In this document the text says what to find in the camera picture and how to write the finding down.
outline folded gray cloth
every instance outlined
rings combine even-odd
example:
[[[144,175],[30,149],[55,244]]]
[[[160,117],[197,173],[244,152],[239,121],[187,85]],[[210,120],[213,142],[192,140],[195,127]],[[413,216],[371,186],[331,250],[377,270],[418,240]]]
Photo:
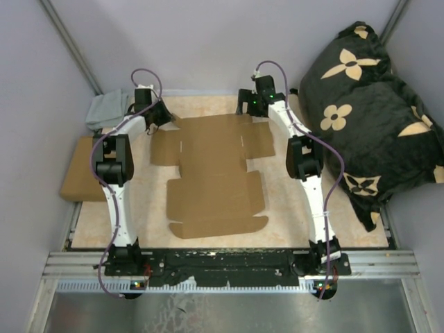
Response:
[[[94,97],[86,116],[86,126],[90,130],[114,127],[126,113],[129,95],[121,89]]]

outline table top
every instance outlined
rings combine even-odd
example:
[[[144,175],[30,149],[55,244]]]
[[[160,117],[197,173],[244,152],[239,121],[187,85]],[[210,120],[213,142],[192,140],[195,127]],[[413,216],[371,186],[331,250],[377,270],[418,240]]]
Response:
[[[179,117],[201,117],[234,113],[236,96],[166,96],[168,109]],[[291,97],[290,105],[299,116],[298,101]],[[200,239],[180,239],[168,228],[166,214],[167,180],[179,178],[177,166],[150,164],[151,137],[140,135],[131,146],[135,174],[130,184],[131,212],[141,247],[145,248],[256,248],[308,247],[309,206],[302,186],[290,179],[285,167],[287,139],[270,121],[276,155],[247,160],[248,170],[259,170],[268,223],[262,230],[250,234],[235,234]],[[323,169],[323,193],[334,179]],[[329,200],[330,222],[342,247],[388,246],[382,222],[368,233],[359,222],[342,189],[336,189]],[[83,203],[72,242],[73,248],[103,248],[111,237],[111,225],[106,203]]]

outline cardboard box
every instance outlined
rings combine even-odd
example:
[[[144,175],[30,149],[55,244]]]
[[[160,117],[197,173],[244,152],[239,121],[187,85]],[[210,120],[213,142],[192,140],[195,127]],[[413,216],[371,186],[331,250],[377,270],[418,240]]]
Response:
[[[267,216],[259,171],[246,159],[275,155],[268,122],[248,115],[180,119],[179,130],[159,130],[151,163],[178,165],[180,179],[167,183],[166,215],[175,236],[190,239],[261,230]]]
[[[99,182],[89,169],[92,137],[81,137],[69,164],[60,196],[67,201],[105,201]]]

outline white wall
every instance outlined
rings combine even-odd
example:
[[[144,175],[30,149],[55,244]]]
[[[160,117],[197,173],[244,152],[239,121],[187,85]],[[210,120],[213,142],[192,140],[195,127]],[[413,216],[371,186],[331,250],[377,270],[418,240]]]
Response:
[[[53,0],[105,91],[131,89],[131,71],[148,67],[167,89],[216,92],[250,87],[265,59],[299,83],[339,30],[364,20],[382,32],[397,2]]]
[[[401,76],[444,126],[444,2],[412,1],[388,43]],[[389,206],[402,245],[414,250],[444,332],[444,185],[396,196]]]
[[[0,1],[0,332],[23,332],[92,92],[36,0]]]

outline cushion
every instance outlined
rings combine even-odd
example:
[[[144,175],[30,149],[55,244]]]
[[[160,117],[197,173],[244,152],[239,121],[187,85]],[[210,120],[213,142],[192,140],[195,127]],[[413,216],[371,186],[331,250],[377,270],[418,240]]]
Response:
[[[393,74],[374,30],[356,22],[325,48],[300,83],[308,126],[345,161],[340,183],[367,231],[394,193],[444,181],[444,135],[420,97]],[[325,164],[339,176],[330,151]]]

